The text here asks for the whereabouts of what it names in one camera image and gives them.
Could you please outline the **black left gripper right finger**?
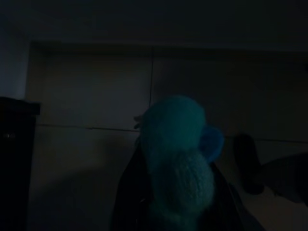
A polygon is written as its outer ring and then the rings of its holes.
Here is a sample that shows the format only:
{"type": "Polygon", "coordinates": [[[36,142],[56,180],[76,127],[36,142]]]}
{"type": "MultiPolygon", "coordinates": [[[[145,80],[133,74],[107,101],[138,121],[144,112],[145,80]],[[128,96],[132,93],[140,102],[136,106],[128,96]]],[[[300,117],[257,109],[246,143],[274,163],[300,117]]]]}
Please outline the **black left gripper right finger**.
{"type": "Polygon", "coordinates": [[[201,231],[262,231],[264,227],[243,205],[235,187],[211,165],[215,180],[215,195],[210,208],[199,218],[201,231]]]}

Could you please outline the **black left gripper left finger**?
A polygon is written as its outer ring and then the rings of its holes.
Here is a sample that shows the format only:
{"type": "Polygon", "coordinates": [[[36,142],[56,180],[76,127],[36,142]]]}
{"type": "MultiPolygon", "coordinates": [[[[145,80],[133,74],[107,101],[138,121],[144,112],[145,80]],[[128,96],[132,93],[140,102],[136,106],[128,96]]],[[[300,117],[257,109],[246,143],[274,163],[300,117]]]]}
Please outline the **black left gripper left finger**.
{"type": "Polygon", "coordinates": [[[151,180],[138,144],[118,183],[110,222],[112,231],[150,231],[151,180]]]}

